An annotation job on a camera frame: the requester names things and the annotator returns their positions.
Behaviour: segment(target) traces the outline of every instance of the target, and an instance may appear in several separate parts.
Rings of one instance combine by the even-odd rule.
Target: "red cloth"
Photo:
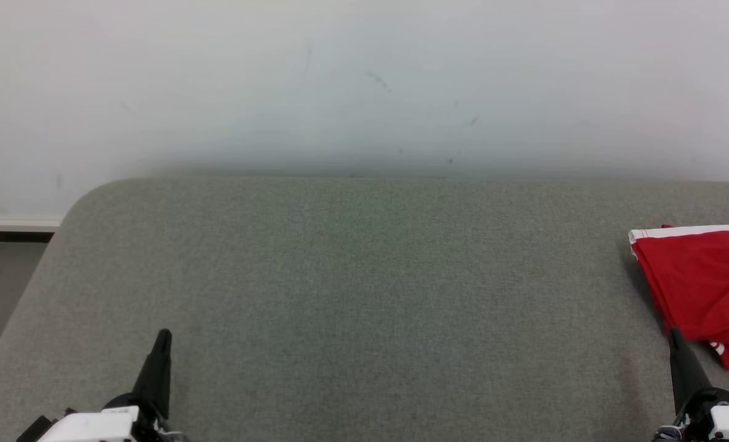
[[[662,230],[657,235],[675,229]],[[632,249],[667,330],[679,327],[690,341],[710,341],[729,370],[729,230],[636,238]]]

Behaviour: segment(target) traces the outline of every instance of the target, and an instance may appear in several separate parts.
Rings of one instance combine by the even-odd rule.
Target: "white stripe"
[[[709,344],[713,347],[714,350],[716,350],[716,353],[718,353],[719,356],[724,353],[724,344],[720,342],[709,342]]]
[[[637,240],[642,238],[669,238],[721,231],[729,231],[729,226],[690,226],[668,227],[667,229],[629,230],[629,244],[634,244]]]

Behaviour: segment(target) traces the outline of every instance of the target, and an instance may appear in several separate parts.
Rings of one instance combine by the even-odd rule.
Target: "white trim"
[[[629,244],[634,244],[642,238],[669,238],[684,235],[700,235],[708,232],[729,231],[729,226],[689,226],[668,227],[667,229],[637,229],[629,230]]]
[[[0,232],[56,232],[61,219],[0,219]]]
[[[714,350],[716,350],[716,353],[718,353],[719,356],[724,353],[724,344],[721,342],[709,342],[709,344],[713,347]]]

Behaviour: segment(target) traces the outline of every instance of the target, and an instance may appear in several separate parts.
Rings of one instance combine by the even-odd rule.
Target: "padded table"
[[[668,345],[627,234],[663,223],[729,224],[729,184],[104,185],[0,338],[0,440],[129,391],[163,327],[194,442],[649,440]]]

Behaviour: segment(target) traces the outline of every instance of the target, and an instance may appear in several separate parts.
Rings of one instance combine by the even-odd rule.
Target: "gray cushion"
[[[198,442],[648,440],[668,351],[627,232],[662,223],[729,223],[729,184],[104,185],[0,339],[0,440],[128,391],[162,327]]]

